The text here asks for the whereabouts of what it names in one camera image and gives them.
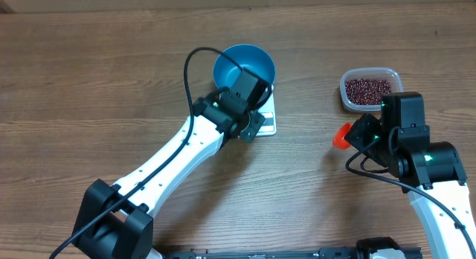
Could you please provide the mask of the orange plastic measuring scoop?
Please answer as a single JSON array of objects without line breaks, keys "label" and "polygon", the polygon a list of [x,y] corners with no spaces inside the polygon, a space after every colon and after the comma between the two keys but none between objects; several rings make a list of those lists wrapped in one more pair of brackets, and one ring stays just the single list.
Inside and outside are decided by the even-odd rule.
[{"label": "orange plastic measuring scoop", "polygon": [[346,123],[337,131],[332,140],[332,145],[334,147],[337,147],[340,150],[346,150],[351,146],[351,144],[345,139],[345,136],[350,131],[352,126],[353,125],[351,123]]}]

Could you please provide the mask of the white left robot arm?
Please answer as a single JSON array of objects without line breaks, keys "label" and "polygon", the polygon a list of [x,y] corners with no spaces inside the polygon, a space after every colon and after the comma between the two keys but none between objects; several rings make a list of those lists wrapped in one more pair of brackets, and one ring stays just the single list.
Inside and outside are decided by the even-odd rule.
[{"label": "white left robot arm", "polygon": [[168,143],[113,185],[98,179],[86,190],[72,244],[89,258],[161,258],[152,246],[153,222],[172,192],[228,140],[251,142],[265,118],[269,82],[242,70],[193,104],[193,113]]}]

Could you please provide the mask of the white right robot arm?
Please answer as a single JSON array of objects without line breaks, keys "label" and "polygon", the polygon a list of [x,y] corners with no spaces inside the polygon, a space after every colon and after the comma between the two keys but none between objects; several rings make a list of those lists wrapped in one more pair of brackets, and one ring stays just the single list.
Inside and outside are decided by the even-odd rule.
[{"label": "white right robot arm", "polygon": [[380,107],[380,118],[365,113],[335,135],[335,147],[357,150],[346,169],[408,195],[434,258],[474,258],[475,221],[456,148],[431,141],[420,93],[384,95]]}]

